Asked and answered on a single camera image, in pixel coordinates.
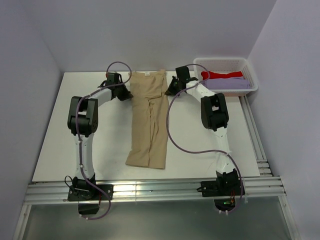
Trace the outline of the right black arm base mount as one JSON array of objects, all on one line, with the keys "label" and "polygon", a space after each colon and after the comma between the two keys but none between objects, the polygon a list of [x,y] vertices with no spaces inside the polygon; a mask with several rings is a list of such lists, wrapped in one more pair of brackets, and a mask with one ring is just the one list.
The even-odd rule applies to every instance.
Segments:
[{"label": "right black arm base mount", "polygon": [[218,211],[228,213],[236,208],[236,197],[242,198],[245,195],[244,184],[236,169],[216,174],[216,180],[201,181],[196,191],[204,198],[222,197],[214,200],[214,206]]}]

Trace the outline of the beige t shirt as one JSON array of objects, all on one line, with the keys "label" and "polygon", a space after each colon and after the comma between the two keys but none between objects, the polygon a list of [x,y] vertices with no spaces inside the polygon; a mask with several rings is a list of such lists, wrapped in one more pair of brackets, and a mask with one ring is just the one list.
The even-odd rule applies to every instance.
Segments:
[{"label": "beige t shirt", "polygon": [[166,167],[168,143],[166,71],[133,72],[129,82],[133,95],[131,150],[125,164],[163,170]]}]

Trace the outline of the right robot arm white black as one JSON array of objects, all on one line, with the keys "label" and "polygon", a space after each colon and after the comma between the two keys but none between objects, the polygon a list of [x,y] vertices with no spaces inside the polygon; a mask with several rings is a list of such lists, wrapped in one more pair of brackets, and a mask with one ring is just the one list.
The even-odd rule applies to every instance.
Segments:
[{"label": "right robot arm white black", "polygon": [[245,194],[242,176],[235,160],[231,156],[227,137],[229,112],[223,93],[215,93],[204,86],[209,79],[198,80],[191,77],[189,65],[175,69],[176,77],[166,91],[166,95],[173,96],[175,100],[182,93],[187,93],[200,103],[200,118],[205,129],[217,139],[218,149],[191,151],[180,147],[171,137],[169,130],[169,114],[166,113],[166,131],[170,141],[179,150],[188,154],[217,154],[216,179],[202,181],[197,189],[203,197],[235,197]]}]

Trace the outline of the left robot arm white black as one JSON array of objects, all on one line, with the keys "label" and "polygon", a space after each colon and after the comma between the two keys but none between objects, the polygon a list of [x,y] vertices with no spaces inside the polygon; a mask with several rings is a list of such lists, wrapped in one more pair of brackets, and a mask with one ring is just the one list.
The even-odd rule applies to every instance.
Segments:
[{"label": "left robot arm white black", "polygon": [[108,72],[106,79],[93,93],[73,96],[70,101],[67,127],[76,145],[76,171],[70,192],[85,200],[91,200],[101,191],[96,185],[93,166],[93,138],[99,125],[99,107],[113,99],[126,101],[133,98],[125,86],[122,75]]}]

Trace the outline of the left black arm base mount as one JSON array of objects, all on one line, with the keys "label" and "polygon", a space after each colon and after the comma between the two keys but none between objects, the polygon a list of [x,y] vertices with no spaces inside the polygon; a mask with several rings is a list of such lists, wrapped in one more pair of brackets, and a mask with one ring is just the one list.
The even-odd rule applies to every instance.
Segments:
[{"label": "left black arm base mount", "polygon": [[93,216],[98,213],[101,201],[108,201],[113,198],[114,186],[112,184],[100,184],[97,186],[106,193],[92,187],[87,182],[74,183],[70,187],[67,201],[78,203],[78,213],[85,216]]}]

